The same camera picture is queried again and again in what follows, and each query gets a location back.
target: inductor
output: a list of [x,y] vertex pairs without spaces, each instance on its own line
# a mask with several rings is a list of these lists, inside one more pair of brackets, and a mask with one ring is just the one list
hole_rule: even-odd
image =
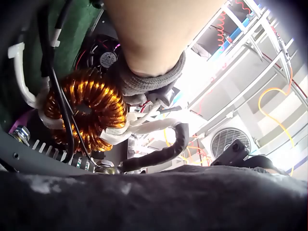
[[[107,127],[125,126],[128,108],[121,91],[96,68],[74,71],[61,81],[61,87],[72,107],[74,119],[88,153],[111,150],[112,145],[99,136]],[[51,119],[62,118],[52,89],[47,95],[44,113]],[[71,127],[75,142],[74,153],[83,152],[76,129],[73,124]],[[62,130],[51,131],[57,143],[67,144],[64,124]]]

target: gray metal panel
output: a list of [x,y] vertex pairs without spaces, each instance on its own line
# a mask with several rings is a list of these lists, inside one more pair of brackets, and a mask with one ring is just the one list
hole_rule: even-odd
[[19,172],[61,177],[93,174],[43,155],[3,131],[0,131],[0,141],[0,158]]

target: nut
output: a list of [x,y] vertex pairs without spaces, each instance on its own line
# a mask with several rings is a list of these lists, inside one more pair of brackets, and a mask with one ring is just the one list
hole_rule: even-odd
[[23,125],[18,125],[17,128],[15,129],[15,133],[17,133],[18,135],[22,135],[26,139],[26,141],[30,140],[30,132]]

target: metal bolt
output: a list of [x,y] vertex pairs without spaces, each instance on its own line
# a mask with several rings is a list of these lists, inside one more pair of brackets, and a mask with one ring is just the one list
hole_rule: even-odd
[[16,132],[20,133],[27,141],[30,140],[30,132],[29,130],[23,126],[23,125],[18,125],[17,128],[15,129]]
[[30,146],[28,143],[30,139],[30,132],[25,126],[18,125],[18,127],[15,129],[15,131],[11,135],[18,141],[24,143],[27,146]]
[[232,150],[237,152],[240,149],[240,146],[238,144],[233,144]]
[[19,155],[18,155],[18,153],[15,152],[15,153],[13,154],[13,157],[14,157],[15,159],[19,160]]

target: electronic component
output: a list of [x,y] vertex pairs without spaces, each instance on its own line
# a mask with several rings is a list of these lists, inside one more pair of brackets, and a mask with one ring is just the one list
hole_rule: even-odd
[[[72,105],[74,119],[87,151],[109,151],[112,145],[102,140],[100,134],[107,127],[125,126],[128,109],[121,92],[97,69],[74,71],[62,81],[62,87]],[[62,118],[52,90],[47,96],[44,114],[53,120]],[[74,152],[84,152],[74,125],[72,130]],[[64,129],[53,129],[52,133],[57,143],[67,142]]]
[[120,44],[114,38],[106,35],[98,35],[91,46],[81,48],[76,57],[75,69],[97,68],[100,72],[106,73],[108,68],[118,59]]

